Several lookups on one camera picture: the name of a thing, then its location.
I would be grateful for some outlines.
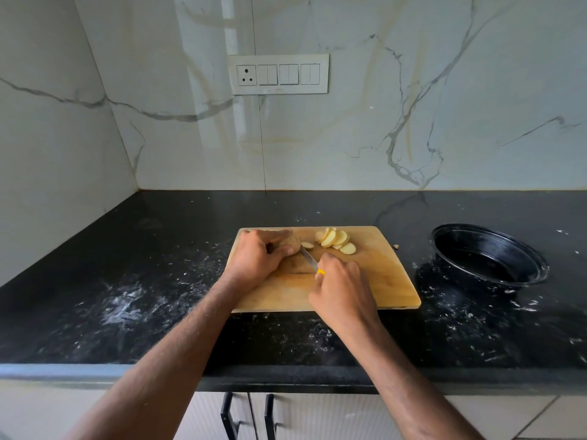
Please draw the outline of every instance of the black handle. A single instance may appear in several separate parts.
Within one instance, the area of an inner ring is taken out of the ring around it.
[[[222,409],[220,410],[220,418],[222,424],[226,430],[226,437],[228,440],[237,440],[239,423],[232,421],[230,415],[230,404],[232,403],[232,392],[224,393],[224,401],[222,403]]]
[[[273,394],[267,394],[265,398],[265,429],[267,440],[275,440],[275,422],[273,421]]]

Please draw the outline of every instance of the black bowl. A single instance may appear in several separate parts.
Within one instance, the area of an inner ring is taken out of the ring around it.
[[[504,233],[471,224],[444,224],[432,231],[438,265],[466,288],[513,292],[544,281],[545,259]]]

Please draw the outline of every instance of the wooden cutting board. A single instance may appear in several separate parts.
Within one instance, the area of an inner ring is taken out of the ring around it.
[[[263,230],[281,230],[283,227],[263,228]],[[357,251],[353,255],[344,255],[333,248],[324,249],[314,243],[317,231],[324,227],[293,227],[294,233],[302,241],[312,242],[314,248],[309,250],[317,261],[328,251],[349,262],[355,261],[363,268],[369,278],[369,284],[379,309],[417,309],[422,303],[410,278],[385,237],[377,227],[349,226],[337,227],[350,235],[350,241]],[[243,230],[238,231],[227,263],[237,247]],[[308,295],[314,285],[314,271],[301,253],[283,259],[277,270],[237,306],[234,312],[263,311],[305,311],[313,310],[308,302]]]

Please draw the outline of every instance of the granite countertop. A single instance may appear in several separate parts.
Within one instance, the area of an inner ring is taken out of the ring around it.
[[[587,192],[145,191],[0,288],[0,377],[112,381],[206,293],[248,226],[375,225],[422,298],[382,310],[447,392],[587,390]],[[541,252],[547,281],[507,298],[459,290],[430,231],[466,222]],[[200,389],[373,392],[313,312],[235,314]]]

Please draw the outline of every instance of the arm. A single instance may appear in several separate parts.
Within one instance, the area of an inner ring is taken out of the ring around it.
[[[359,266],[325,254],[319,267],[326,273],[316,275],[310,303],[365,369],[404,438],[482,440],[393,341]]]
[[[68,433],[69,440],[172,439],[224,323],[240,299],[293,254],[266,244],[290,231],[241,234],[218,282],[163,340],[106,392]]]

